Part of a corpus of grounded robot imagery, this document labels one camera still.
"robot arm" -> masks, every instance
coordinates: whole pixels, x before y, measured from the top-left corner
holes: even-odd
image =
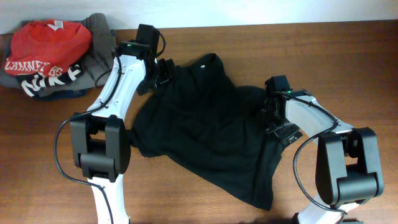
[[[124,119],[135,91],[142,95],[173,78],[172,61],[155,59],[159,36],[153,26],[140,25],[136,40],[121,42],[108,81],[87,109],[93,112],[70,122],[75,165],[89,183],[102,188],[92,185],[100,224],[129,223],[123,174],[131,152]],[[105,140],[95,139],[99,131],[105,133]]]
[[[291,144],[301,137],[300,128],[310,137],[318,136],[314,139],[318,146],[315,175],[318,195],[308,199],[320,206],[311,203],[296,214],[296,223],[338,223],[343,219],[342,211],[347,212],[382,194],[384,182],[373,130],[354,128],[342,122],[305,90],[291,91],[285,76],[270,78],[266,81],[266,90],[269,98],[263,112],[270,117],[267,123],[271,126],[282,123],[282,127],[284,123],[291,125],[274,131],[275,134],[279,132],[278,137],[283,136],[282,142]],[[358,161],[346,165],[345,156],[358,158]],[[338,208],[341,212],[325,210],[322,206]]]

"folded clothes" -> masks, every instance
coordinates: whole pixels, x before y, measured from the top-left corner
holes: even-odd
[[[22,23],[22,26],[28,24],[29,21],[25,21]],[[32,63],[32,60],[30,60],[30,65],[29,65],[29,60],[26,61],[26,64],[24,65],[21,63],[22,66],[18,64],[18,68],[16,70],[22,70],[25,74],[33,74],[32,77],[28,76],[22,76],[22,77],[15,77],[13,75],[10,75],[6,73],[4,68],[6,67],[6,58],[10,57],[12,54],[11,51],[11,38],[7,41],[6,45],[6,52],[5,52],[5,57],[3,58],[2,65],[0,67],[0,85],[9,87],[9,88],[18,88],[25,90],[25,92],[28,95],[34,95],[36,98],[43,98],[45,97],[46,100],[52,99],[52,97],[49,97],[52,93],[58,92],[56,97],[54,98],[71,98],[71,97],[78,97],[84,95],[86,91],[80,91],[80,90],[86,90],[88,88],[94,88],[94,82],[95,80],[104,72],[111,70],[112,65],[113,65],[113,58],[111,55],[111,51],[115,48],[116,46],[116,39],[115,36],[116,34],[113,32],[113,30],[110,30],[108,27],[108,23],[106,22],[106,18],[104,14],[96,13],[92,14],[90,17],[83,21],[76,21],[78,25],[75,27],[77,28],[77,31],[81,32],[82,30],[88,30],[91,33],[91,41],[89,44],[89,47],[85,50],[85,53],[75,60],[75,62],[72,63],[72,65],[67,66],[67,67],[62,67],[63,63],[61,64],[55,64],[56,68],[52,66],[49,68],[48,72],[45,72],[45,69],[43,68],[43,71],[41,71],[42,68],[42,63],[43,61],[41,60],[35,60],[34,63]],[[66,33],[65,37],[63,38],[69,38],[67,40],[70,40],[71,34],[73,32],[68,32]],[[59,39],[56,39],[55,37],[37,37],[35,36],[36,39],[38,40],[43,40],[43,38],[47,38],[47,41],[53,42]],[[50,54],[60,54],[60,52],[57,51],[52,51],[53,53]],[[11,62],[8,64],[8,67],[12,68],[13,65]],[[104,85],[105,82],[107,81],[109,75],[105,75],[103,78],[101,78],[98,82],[98,85]]]
[[[57,29],[51,25],[59,23]],[[67,21],[34,21],[12,36],[5,71],[10,75],[58,77],[83,56],[91,33],[83,25]]]
[[[167,155],[243,202],[270,210],[272,176],[285,147],[265,132],[266,91],[236,88],[216,54],[174,71],[178,78],[139,110],[132,145],[146,157]]]

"white lettering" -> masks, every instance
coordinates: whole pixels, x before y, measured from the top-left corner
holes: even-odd
[[[62,75],[62,68],[58,68],[57,66],[52,67],[49,71],[49,75],[53,77]]]
[[[18,62],[19,68],[18,71],[24,71],[24,67],[22,66],[22,63]]]
[[[44,78],[41,79],[41,80],[39,81],[39,85],[40,85],[41,87],[45,87]]]
[[[23,62],[23,63],[24,63],[24,69],[25,69],[25,71],[30,72],[30,71],[26,68],[26,62]]]
[[[36,71],[39,71],[39,68],[42,66],[43,62],[36,61]]]
[[[37,73],[40,74],[40,75],[42,75],[42,76],[44,76],[44,75],[43,75],[43,71],[44,71],[44,67],[45,67],[45,65],[47,64],[47,62],[40,62],[40,63],[41,63],[42,65],[41,65],[40,69],[37,68]]]
[[[18,63],[17,62],[13,62],[11,70],[17,70],[17,69],[18,69]]]
[[[11,69],[11,67],[8,67],[9,64],[10,64],[10,61],[7,58],[7,63],[6,63],[6,66],[4,67],[5,70],[10,70]]]
[[[64,85],[57,77],[49,77],[50,86],[55,86],[55,84]]]
[[[76,80],[76,76],[80,73],[79,69],[76,69],[75,71],[72,71],[70,68],[68,70],[68,75],[70,80],[75,81]]]
[[[22,81],[21,86],[26,94],[28,94],[30,97],[34,96],[34,94],[28,89],[28,87],[33,88],[33,86],[29,84],[26,80]]]
[[[28,68],[30,71],[36,71],[36,69],[35,69],[35,61],[27,62],[27,68]]]
[[[34,77],[35,77],[35,78],[32,80],[32,84],[33,84],[33,87],[34,87],[33,90],[34,90],[34,91],[39,91],[39,90],[40,90],[40,87],[36,85],[36,82],[37,82],[37,80],[39,79],[39,76],[38,76],[38,75],[35,75]]]

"clothing label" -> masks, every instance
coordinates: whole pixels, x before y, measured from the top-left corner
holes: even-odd
[[[54,21],[54,25],[51,24],[47,24],[49,27],[51,27],[51,29],[53,30],[57,30],[59,28],[63,29],[63,22],[62,21]]]

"black shirt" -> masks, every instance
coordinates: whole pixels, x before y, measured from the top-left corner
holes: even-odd
[[[133,145],[143,156],[167,155],[236,198],[270,210],[284,146],[265,134],[260,110],[266,91],[236,88],[216,54],[174,71],[178,78],[139,110]]]

